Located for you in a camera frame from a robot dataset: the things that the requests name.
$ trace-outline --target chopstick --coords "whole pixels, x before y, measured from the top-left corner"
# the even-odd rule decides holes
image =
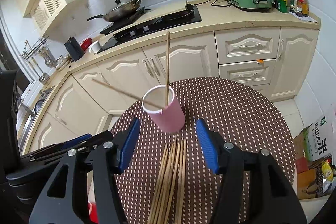
[[[174,224],[181,224],[182,222],[184,183],[185,183],[185,162],[186,162],[186,140],[182,142],[180,150],[179,184],[177,189],[177,205],[176,205]]]
[[[174,165],[173,181],[172,181],[171,187],[170,187],[169,200],[168,200],[166,215],[165,215],[163,224],[166,224],[167,221],[168,221],[168,216],[169,216],[169,212],[170,212],[171,201],[172,201],[174,190],[175,190],[175,181],[176,181],[177,167],[179,165],[180,147],[181,147],[180,143],[178,143],[177,144],[177,152],[176,152],[175,165]]]
[[[169,103],[169,52],[170,52],[170,32],[167,32],[167,48],[166,48],[166,106]]]
[[[171,158],[169,165],[167,166],[167,170],[165,173],[165,188],[162,193],[161,199],[161,205],[160,205],[160,210],[159,210],[159,216],[157,218],[157,224],[162,224],[162,221],[165,218],[165,213],[166,213],[166,206],[167,206],[167,200],[166,197],[169,196],[169,189],[170,189],[170,184],[172,182],[172,174],[173,174],[173,167],[174,167],[174,162],[175,162],[175,149],[176,149],[176,136],[175,136],[175,141],[172,147],[172,151],[170,153]]]
[[[111,90],[114,90],[114,91],[116,91],[116,92],[119,92],[119,93],[121,93],[121,94],[124,94],[124,95],[126,95],[126,96],[128,96],[128,97],[131,97],[131,98],[133,98],[133,99],[139,100],[139,101],[144,102],[144,103],[146,103],[146,104],[149,104],[149,105],[151,105],[151,106],[153,106],[153,107],[156,107],[156,108],[158,108],[158,109],[164,109],[164,108],[165,108],[165,107],[159,106],[159,105],[157,105],[157,104],[155,104],[155,103],[152,103],[152,102],[150,102],[150,101],[147,101],[147,100],[145,100],[145,99],[142,99],[142,98],[140,98],[140,97],[138,97],[138,96],[136,96],[136,95],[134,95],[134,94],[132,94],[132,93],[129,93],[129,92],[127,92],[127,91],[120,90],[120,89],[116,88],[115,86],[108,85],[108,84],[106,84],[106,83],[104,83],[104,82],[98,81],[97,79],[92,78],[91,80],[94,81],[94,82],[96,82],[96,83],[99,83],[99,84],[101,84],[101,85],[103,85],[103,86],[105,86],[105,87],[107,87],[107,88],[109,88],[109,89],[111,89]]]
[[[161,166],[160,166],[160,170],[159,170],[159,175],[157,176],[157,183],[156,183],[156,186],[155,186],[152,206],[151,206],[151,210],[150,210],[150,213],[149,213],[147,224],[150,224],[152,222],[155,211],[156,211],[157,204],[159,202],[159,194],[160,194],[160,190],[161,190],[164,170],[165,170],[165,167],[166,167],[167,157],[168,157],[168,144],[165,145],[165,149],[163,151]]]

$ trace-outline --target round table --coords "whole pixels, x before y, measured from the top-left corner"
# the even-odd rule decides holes
[[[204,162],[196,135],[196,121],[203,117],[212,131],[242,150],[257,153],[268,149],[288,180],[294,179],[294,145],[280,112],[263,95],[237,82],[216,77],[192,78],[171,83],[185,114],[185,126],[177,140],[186,139],[186,177],[183,223],[207,224],[217,199],[221,175],[214,175]],[[161,157],[174,134],[162,133],[142,109],[140,101],[127,109],[111,132],[125,130],[133,117],[141,122],[140,136],[129,168],[117,175],[117,186],[130,224],[147,224]],[[246,219],[249,174],[243,185],[240,222]],[[169,223],[175,215],[173,197]]]

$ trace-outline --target blue gripper pad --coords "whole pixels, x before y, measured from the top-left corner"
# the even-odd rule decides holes
[[[196,133],[198,140],[201,143],[203,155],[208,168],[211,169],[213,173],[217,174],[219,171],[217,150],[211,141],[209,128],[203,119],[197,120]]]
[[[133,152],[137,144],[139,135],[140,121],[136,119],[120,151],[119,170],[121,173],[123,173],[128,168],[129,163],[131,162],[131,158],[133,156]]]

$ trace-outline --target drawer handle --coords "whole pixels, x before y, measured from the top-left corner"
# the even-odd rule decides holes
[[[110,85],[110,83],[105,79],[104,75],[103,75],[101,72],[100,72],[99,74],[100,74],[101,78],[103,78],[103,81],[104,81],[106,84]]]
[[[283,39],[280,41],[280,46],[281,46],[281,50],[279,51],[279,57],[278,57],[279,60],[281,59],[282,54],[284,52],[284,41],[283,41]]]
[[[246,79],[246,78],[252,78],[252,77],[254,78],[256,75],[258,75],[257,72],[255,72],[252,75],[238,75],[238,77]]]
[[[240,45],[239,48],[256,48],[256,47],[261,47],[261,43],[257,44],[257,45],[249,45],[249,46],[245,46],[245,45]]]
[[[156,66],[155,63],[154,63],[153,58],[149,58],[149,62],[152,64],[152,66],[153,66],[153,68],[154,68],[154,72],[155,72],[155,74],[156,74],[157,76],[160,76],[160,72],[159,72],[159,70],[157,69],[157,66]]]
[[[146,71],[148,72],[148,74],[154,78],[154,75],[152,73],[152,71],[148,68],[148,64],[146,62],[146,60],[142,60],[142,62],[145,64],[145,68],[146,68]]]
[[[61,124],[63,124],[64,126],[67,125],[67,123],[64,120],[62,120],[59,116],[57,116],[56,114],[54,116]]]

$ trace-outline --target paper cup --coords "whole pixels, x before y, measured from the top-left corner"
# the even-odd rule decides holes
[[[165,85],[157,85],[144,95],[144,99],[157,105],[165,105]],[[174,133],[181,130],[185,123],[185,116],[174,90],[169,87],[168,106],[158,109],[142,102],[142,108],[151,117],[153,122],[165,133]]]

